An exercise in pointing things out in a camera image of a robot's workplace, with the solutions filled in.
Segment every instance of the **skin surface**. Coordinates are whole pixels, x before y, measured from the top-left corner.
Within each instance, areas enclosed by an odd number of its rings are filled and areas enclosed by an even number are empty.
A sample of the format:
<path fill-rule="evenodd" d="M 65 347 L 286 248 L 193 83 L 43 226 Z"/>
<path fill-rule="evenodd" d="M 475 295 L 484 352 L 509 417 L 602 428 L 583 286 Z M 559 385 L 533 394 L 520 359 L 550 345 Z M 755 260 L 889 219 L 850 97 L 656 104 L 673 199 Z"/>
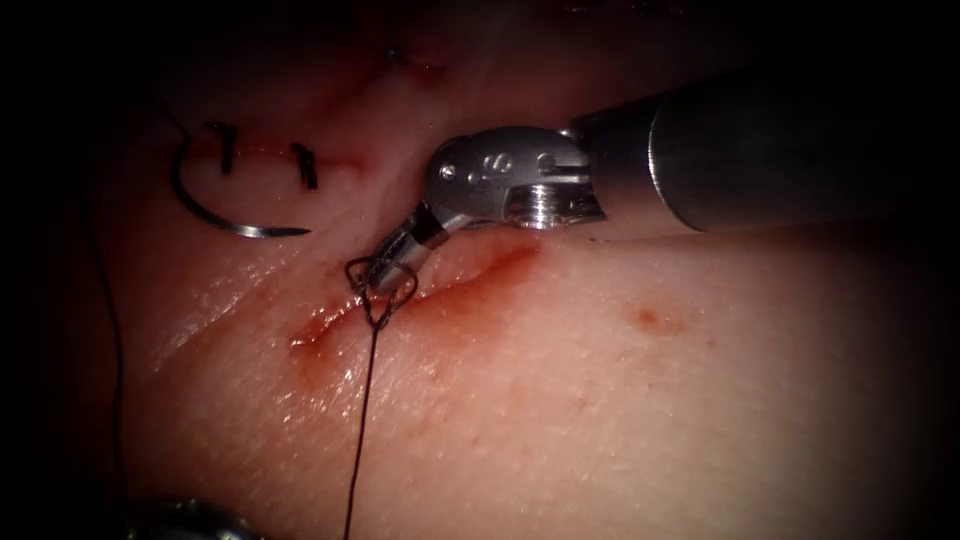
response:
<path fill-rule="evenodd" d="M 604 5 L 430 7 L 392 29 L 370 8 L 320 37 L 261 21 L 229 47 L 171 52 L 141 82 L 193 134 L 187 189 L 301 237 L 190 215 L 168 184 L 179 133 L 144 101 L 114 104 L 90 205 L 124 340 L 133 497 L 201 497 L 271 538 L 339 537 L 370 347 L 343 265 L 412 210 L 433 150 L 560 128 L 764 52 L 728 19 Z M 229 176 L 208 120 L 239 128 Z M 316 191 L 293 142 L 316 155 Z M 109 319 L 79 228 L 58 242 L 49 267 L 71 271 L 49 284 L 37 347 L 58 359 L 49 440 L 74 457 L 51 467 L 109 486 Z M 942 277 L 889 223 L 609 244 L 458 234 L 381 335 L 352 536 L 893 535 L 945 452 Z"/>

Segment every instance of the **suture thread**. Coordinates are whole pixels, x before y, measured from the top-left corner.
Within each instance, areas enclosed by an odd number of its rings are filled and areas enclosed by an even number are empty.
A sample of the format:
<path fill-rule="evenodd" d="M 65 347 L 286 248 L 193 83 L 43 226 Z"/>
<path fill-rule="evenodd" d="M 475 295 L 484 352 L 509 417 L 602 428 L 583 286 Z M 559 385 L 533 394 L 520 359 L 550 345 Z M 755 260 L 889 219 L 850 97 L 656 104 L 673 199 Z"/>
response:
<path fill-rule="evenodd" d="M 403 296 L 400 296 L 399 299 L 399 290 L 390 293 L 390 297 L 387 300 L 387 305 L 384 308 L 383 313 L 376 318 L 373 316 L 373 302 L 370 300 L 370 296 L 367 294 L 367 286 L 369 283 L 363 278 L 362 274 L 353 274 L 353 270 L 357 267 L 366 265 L 367 268 L 369 268 L 374 262 L 392 266 L 393 268 L 396 268 L 407 274 L 410 276 L 410 280 L 413 280 L 412 286 Z M 353 500 L 357 489 L 357 478 L 359 477 L 360 473 L 360 457 L 363 453 L 363 437 L 367 429 L 367 409 L 370 404 L 370 387 L 371 383 L 373 382 L 373 364 L 377 357 L 377 341 L 379 340 L 380 332 L 387 326 L 387 323 L 390 322 L 390 316 L 413 297 L 414 293 L 417 291 L 417 287 L 420 285 L 420 281 L 417 278 L 416 272 L 414 272 L 410 267 L 389 259 L 381 259 L 378 257 L 360 257 L 358 259 L 353 259 L 347 262 L 343 270 L 347 275 L 347 281 L 350 282 L 351 291 L 360 297 L 360 304 L 363 307 L 367 325 L 369 325 L 373 331 L 370 340 L 370 358 L 367 361 L 367 378 L 363 388 L 363 405 L 360 409 L 360 435 L 357 437 L 357 453 L 353 460 L 353 473 L 350 477 L 350 491 L 347 494 L 347 517 L 343 525 L 343 540 L 349 540 L 350 524 L 353 519 Z"/>

